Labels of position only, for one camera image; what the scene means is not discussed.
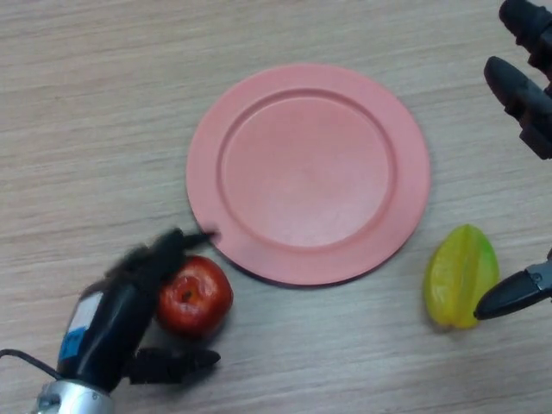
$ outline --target wood grain surface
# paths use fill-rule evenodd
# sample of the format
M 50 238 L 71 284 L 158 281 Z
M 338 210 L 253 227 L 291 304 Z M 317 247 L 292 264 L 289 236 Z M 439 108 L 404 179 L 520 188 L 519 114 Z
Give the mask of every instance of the wood grain surface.
M 551 412 L 552 307 L 438 333 L 423 270 L 473 223 L 506 276 L 552 242 L 552 164 L 486 87 L 488 56 L 541 85 L 499 0 L 3 0 L 0 2 L 0 345 L 55 364 L 79 292 L 139 241 L 194 229 L 185 157 L 201 116 L 270 66 L 321 62 L 396 93 L 430 147 L 434 186 L 416 234 L 385 266 L 322 290 L 228 272 L 235 307 L 219 368 L 184 389 L 130 387 L 120 412 Z M 0 363 L 0 412 L 48 380 Z

